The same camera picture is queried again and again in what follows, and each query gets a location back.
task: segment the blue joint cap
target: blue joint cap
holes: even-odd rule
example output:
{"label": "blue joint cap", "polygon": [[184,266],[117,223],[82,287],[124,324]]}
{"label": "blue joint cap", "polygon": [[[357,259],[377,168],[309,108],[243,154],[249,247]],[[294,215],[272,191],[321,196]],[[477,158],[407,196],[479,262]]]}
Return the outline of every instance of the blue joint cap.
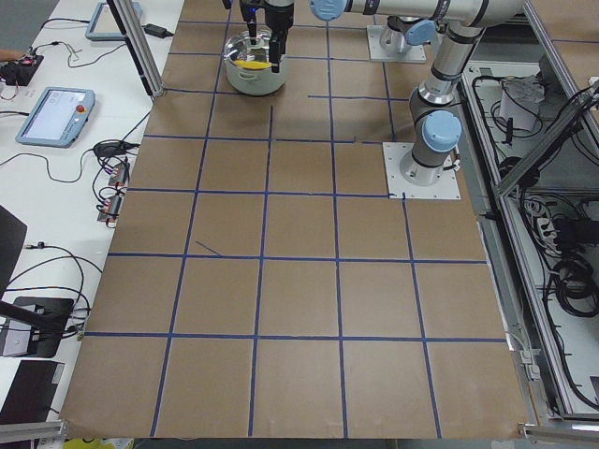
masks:
{"label": "blue joint cap", "polygon": [[310,10],[324,22],[338,19],[347,7],[348,0],[310,0]]}
{"label": "blue joint cap", "polygon": [[461,123],[451,112],[437,110],[422,125],[422,138],[434,152],[450,152],[458,145]]}
{"label": "blue joint cap", "polygon": [[423,45],[430,42],[436,33],[433,21],[420,21],[405,34],[408,45]]}

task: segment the black monitor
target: black monitor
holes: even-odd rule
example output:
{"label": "black monitor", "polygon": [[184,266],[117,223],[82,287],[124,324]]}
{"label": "black monitor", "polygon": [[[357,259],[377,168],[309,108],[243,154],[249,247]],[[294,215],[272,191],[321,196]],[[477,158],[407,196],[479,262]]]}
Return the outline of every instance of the black monitor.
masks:
{"label": "black monitor", "polygon": [[0,332],[1,355],[54,357],[73,309],[73,300],[59,297],[17,297],[2,300],[17,265],[27,226],[0,206]]}

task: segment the monitor stand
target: monitor stand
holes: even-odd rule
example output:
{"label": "monitor stand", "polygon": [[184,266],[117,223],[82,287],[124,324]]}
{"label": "monitor stand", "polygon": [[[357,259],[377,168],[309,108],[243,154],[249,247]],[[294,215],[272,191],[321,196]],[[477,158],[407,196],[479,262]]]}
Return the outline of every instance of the monitor stand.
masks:
{"label": "monitor stand", "polygon": [[63,297],[17,297],[14,304],[0,301],[0,315],[8,318],[2,326],[9,327],[0,332],[2,355],[54,357],[74,302]]}

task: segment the white mounting plate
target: white mounting plate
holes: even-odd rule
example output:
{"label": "white mounting plate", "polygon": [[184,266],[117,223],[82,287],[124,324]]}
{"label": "white mounting plate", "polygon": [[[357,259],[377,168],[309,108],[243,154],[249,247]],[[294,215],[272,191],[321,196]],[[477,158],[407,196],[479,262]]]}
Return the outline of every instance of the white mounting plate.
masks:
{"label": "white mounting plate", "polygon": [[371,51],[372,61],[412,64],[424,64],[427,62],[427,55],[424,52],[424,47],[421,45],[415,45],[405,53],[397,53],[396,51],[387,51],[386,49],[383,49],[379,40],[386,28],[386,25],[368,25],[366,27],[368,48]]}
{"label": "white mounting plate", "polygon": [[[438,182],[429,187],[420,187],[407,181],[400,172],[400,161],[403,156],[412,150],[411,142],[385,142],[383,155],[385,156],[385,170],[387,172],[387,187],[390,198],[416,198],[416,199],[461,199],[460,188],[454,170],[444,171]],[[451,157],[445,161],[445,167],[453,164]]]}

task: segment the white desk surface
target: white desk surface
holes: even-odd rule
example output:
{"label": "white desk surface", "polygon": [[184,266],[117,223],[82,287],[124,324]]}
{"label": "white desk surface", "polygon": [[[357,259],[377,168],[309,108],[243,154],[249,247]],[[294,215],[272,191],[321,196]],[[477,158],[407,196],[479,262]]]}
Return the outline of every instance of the white desk surface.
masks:
{"label": "white desk surface", "polygon": [[[142,23],[154,23],[174,31],[181,13],[183,0],[138,0],[143,8]],[[61,0],[51,14],[52,18],[89,20],[94,12],[96,0]],[[86,24],[74,22],[50,22],[42,29],[34,47],[55,40],[73,46],[80,59],[73,65],[93,61],[97,56],[123,42],[92,42],[85,38]],[[154,59],[162,72],[168,56],[172,38],[159,39],[147,36]],[[28,112],[39,95],[48,86],[77,87],[95,91],[95,107],[89,122],[79,139],[69,148],[24,146],[14,138],[21,128],[23,116],[10,116],[0,120],[0,162],[20,152],[42,154],[50,159],[53,177],[64,180],[77,178],[80,172],[80,156],[100,140],[122,138],[152,107],[151,99],[145,94],[136,68],[126,47],[102,58],[97,64],[68,68],[65,46],[39,49],[45,59],[27,87],[11,101],[0,100],[0,110]],[[7,87],[3,96],[10,96]],[[127,141],[139,143],[145,122],[131,134]],[[45,162],[40,158],[21,156],[0,167],[0,204],[19,217],[28,226],[27,243],[45,241],[62,246],[76,255],[89,258],[100,267],[104,265],[113,231],[95,219],[96,200],[92,192],[92,180],[99,167],[94,155],[88,153],[83,159],[83,174],[76,183],[51,181],[46,173]],[[97,186],[108,183],[108,175],[101,175]],[[57,250],[22,251],[14,273],[31,267],[49,258],[65,255]],[[99,273],[82,263],[85,269],[83,294],[94,300],[100,279]],[[73,260],[52,262],[23,276],[10,287],[60,285],[78,288],[80,274]],[[61,291],[26,292],[31,296],[60,297]],[[23,293],[6,293],[4,300],[12,302]],[[53,360],[65,363],[65,371],[58,385],[52,407],[60,410],[77,359],[80,343],[76,338],[64,340]],[[19,358],[0,357],[0,404],[4,403],[10,384],[19,365]],[[56,419],[50,413],[49,419]]]}

